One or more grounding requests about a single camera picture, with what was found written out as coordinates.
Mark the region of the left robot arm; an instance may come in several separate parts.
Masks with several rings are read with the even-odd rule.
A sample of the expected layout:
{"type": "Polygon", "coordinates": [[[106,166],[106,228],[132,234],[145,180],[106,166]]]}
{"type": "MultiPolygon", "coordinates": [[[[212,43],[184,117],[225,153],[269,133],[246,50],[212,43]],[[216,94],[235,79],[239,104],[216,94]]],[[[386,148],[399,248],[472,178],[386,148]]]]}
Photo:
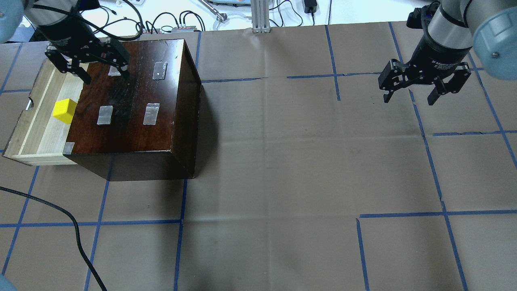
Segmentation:
{"type": "Polygon", "coordinates": [[[92,79],[81,64],[100,62],[129,79],[129,52],[119,37],[83,18],[78,0],[2,0],[1,43],[13,37],[23,17],[39,29],[50,45],[46,57],[63,74],[71,73],[83,83],[92,79]]]}

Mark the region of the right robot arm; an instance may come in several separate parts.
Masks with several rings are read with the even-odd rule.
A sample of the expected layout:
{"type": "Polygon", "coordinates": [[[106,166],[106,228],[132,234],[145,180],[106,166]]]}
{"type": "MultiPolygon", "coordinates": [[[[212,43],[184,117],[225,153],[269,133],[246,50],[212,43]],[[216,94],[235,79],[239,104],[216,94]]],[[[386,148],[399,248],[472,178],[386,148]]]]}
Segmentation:
{"type": "Polygon", "coordinates": [[[515,0],[435,0],[415,8],[408,28],[423,35],[407,63],[391,59],[378,78],[384,102],[410,85],[434,85],[428,104],[458,93],[471,75],[464,61],[473,49],[484,70],[500,80],[516,79],[515,0]]]}

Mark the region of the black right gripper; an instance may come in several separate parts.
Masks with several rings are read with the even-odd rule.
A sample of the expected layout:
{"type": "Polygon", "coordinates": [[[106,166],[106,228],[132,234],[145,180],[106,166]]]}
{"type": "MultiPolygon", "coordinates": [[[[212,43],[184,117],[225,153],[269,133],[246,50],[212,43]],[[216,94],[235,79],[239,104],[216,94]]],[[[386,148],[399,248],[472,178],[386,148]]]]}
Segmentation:
{"type": "Polygon", "coordinates": [[[407,63],[390,59],[378,78],[384,90],[383,101],[389,103],[395,91],[410,85],[434,85],[427,97],[428,105],[447,93],[457,93],[471,76],[466,48],[447,48],[423,35],[407,63]]]}

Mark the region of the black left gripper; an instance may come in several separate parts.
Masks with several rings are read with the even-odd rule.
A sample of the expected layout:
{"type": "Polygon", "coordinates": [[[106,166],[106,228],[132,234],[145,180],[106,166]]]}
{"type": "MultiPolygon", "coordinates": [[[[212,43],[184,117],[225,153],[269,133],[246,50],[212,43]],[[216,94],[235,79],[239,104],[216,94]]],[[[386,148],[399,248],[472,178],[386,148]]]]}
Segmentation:
{"type": "Polygon", "coordinates": [[[116,68],[124,84],[130,84],[130,55],[119,40],[107,38],[101,41],[85,23],[72,16],[38,28],[50,42],[46,57],[61,73],[69,72],[90,85],[92,78],[80,64],[98,61],[116,68]]]}

